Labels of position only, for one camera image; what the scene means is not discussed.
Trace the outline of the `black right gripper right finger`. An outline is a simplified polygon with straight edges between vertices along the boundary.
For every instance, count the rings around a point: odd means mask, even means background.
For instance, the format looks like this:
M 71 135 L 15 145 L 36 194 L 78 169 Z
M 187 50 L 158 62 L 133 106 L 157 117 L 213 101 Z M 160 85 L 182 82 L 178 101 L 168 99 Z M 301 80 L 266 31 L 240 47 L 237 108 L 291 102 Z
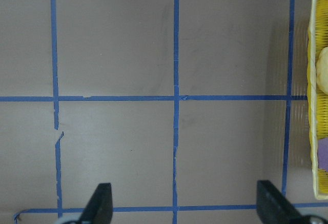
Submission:
M 257 182 L 256 212 L 266 224 L 296 223 L 301 219 L 301 214 L 269 180 Z

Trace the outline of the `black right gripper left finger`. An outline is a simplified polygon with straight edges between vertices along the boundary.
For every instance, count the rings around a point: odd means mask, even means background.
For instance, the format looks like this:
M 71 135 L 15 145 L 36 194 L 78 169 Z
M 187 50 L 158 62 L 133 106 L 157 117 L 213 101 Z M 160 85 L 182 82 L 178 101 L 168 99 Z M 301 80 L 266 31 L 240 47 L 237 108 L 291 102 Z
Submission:
M 111 223 L 113 217 L 112 187 L 110 183 L 97 186 L 76 223 Z

